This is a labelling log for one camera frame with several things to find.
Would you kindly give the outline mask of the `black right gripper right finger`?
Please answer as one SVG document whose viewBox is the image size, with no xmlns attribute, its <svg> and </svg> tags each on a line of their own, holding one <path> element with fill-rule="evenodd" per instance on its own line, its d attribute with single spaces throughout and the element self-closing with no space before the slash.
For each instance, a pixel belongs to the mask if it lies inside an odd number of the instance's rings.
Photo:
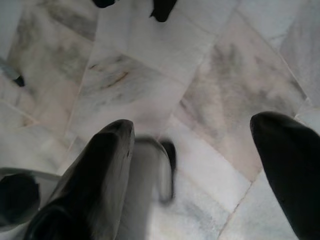
<svg viewBox="0 0 320 240">
<path fill-rule="evenodd" d="M 265 111 L 250 131 L 268 183 L 300 240 L 320 238 L 320 136 L 291 117 Z"/>
</svg>

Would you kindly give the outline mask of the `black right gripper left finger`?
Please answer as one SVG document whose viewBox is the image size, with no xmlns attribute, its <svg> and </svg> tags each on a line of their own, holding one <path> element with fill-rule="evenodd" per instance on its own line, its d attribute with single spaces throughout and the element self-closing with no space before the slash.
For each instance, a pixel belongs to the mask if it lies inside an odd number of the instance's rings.
<svg viewBox="0 0 320 240">
<path fill-rule="evenodd" d="M 122 215 L 134 125 L 116 120 L 96 133 L 30 221 L 27 240 L 113 240 Z"/>
</svg>

